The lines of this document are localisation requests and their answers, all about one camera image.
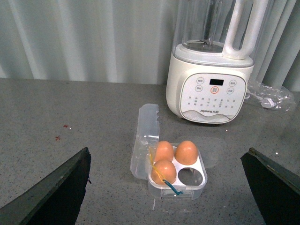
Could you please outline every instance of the brand logo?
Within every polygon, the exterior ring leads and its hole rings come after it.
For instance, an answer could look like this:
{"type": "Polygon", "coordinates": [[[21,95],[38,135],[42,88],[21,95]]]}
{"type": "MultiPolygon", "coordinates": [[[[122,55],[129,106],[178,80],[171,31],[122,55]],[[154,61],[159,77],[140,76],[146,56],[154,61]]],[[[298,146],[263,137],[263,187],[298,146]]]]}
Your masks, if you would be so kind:
{"type": "Polygon", "coordinates": [[[219,111],[212,111],[212,110],[201,110],[202,113],[219,113],[219,111]]]}

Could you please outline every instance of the blue string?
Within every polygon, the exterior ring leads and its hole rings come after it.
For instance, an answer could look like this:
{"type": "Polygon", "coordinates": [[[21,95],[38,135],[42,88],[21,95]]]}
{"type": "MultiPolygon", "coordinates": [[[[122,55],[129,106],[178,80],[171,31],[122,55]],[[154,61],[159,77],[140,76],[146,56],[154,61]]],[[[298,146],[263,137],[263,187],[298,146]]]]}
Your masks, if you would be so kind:
{"type": "Polygon", "coordinates": [[[172,190],[173,192],[176,194],[176,195],[180,195],[180,194],[183,194],[182,191],[177,191],[172,184],[170,184],[167,180],[163,180],[163,182],[168,185],[172,190]]]}

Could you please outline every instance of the egg carton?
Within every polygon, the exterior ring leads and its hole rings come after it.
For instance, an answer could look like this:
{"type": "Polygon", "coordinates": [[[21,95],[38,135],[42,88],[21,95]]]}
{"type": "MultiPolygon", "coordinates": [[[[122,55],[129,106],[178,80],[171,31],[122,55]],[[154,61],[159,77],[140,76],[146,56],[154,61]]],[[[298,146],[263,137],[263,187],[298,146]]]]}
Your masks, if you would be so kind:
{"type": "MultiPolygon", "coordinates": [[[[171,143],[171,145],[176,151],[178,144],[171,143]]],[[[207,174],[200,152],[198,151],[197,161],[192,165],[183,165],[175,157],[173,157],[172,163],[176,168],[176,180],[172,185],[177,191],[183,193],[176,195],[169,186],[155,183],[151,178],[151,172],[148,174],[148,189],[150,193],[156,198],[178,197],[191,198],[192,200],[198,198],[207,183],[207,174]]]]}
{"type": "MultiPolygon", "coordinates": [[[[159,185],[151,178],[151,164],[149,157],[149,147],[155,149],[159,142],[159,122],[158,105],[145,104],[139,109],[139,118],[135,134],[130,171],[132,174],[143,180],[148,180],[150,193],[157,198],[178,197],[178,198],[198,198],[207,183],[207,174],[203,165],[202,157],[198,151],[198,159],[192,165],[182,165],[175,158],[172,163],[175,165],[177,176],[172,184],[177,191],[183,194],[176,195],[167,185],[159,185]]],[[[171,144],[174,151],[178,144],[171,144]]]]}

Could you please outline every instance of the digital display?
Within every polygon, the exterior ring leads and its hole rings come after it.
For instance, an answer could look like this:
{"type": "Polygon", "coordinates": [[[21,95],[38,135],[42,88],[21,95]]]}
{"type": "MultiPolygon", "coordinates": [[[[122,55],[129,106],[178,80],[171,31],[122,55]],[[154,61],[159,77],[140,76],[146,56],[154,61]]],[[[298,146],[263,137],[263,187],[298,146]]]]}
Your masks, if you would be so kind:
{"type": "Polygon", "coordinates": [[[223,82],[224,82],[224,80],[211,79],[210,80],[210,85],[219,85],[219,86],[222,86],[223,82]]]}

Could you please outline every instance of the egg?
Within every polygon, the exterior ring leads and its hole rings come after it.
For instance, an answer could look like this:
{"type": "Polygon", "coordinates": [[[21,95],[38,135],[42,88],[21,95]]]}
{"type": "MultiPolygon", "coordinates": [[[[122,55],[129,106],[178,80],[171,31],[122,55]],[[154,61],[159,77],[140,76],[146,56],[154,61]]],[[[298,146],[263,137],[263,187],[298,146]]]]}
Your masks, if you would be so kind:
{"type": "Polygon", "coordinates": [[[157,162],[162,159],[166,159],[172,162],[174,157],[174,149],[172,145],[167,141],[158,142],[154,162],[157,162]]]}
{"type": "MultiPolygon", "coordinates": [[[[161,175],[163,175],[163,178],[173,184],[176,181],[176,168],[172,162],[170,162],[167,159],[162,159],[157,161],[154,164],[155,168],[159,171],[161,175]]],[[[159,177],[158,173],[155,171],[154,168],[152,168],[151,171],[151,178],[153,181],[160,185],[166,185],[162,179],[159,177]]]]}
{"type": "Polygon", "coordinates": [[[175,152],[175,159],[183,165],[192,165],[198,159],[198,150],[191,141],[181,142],[175,152]]]}

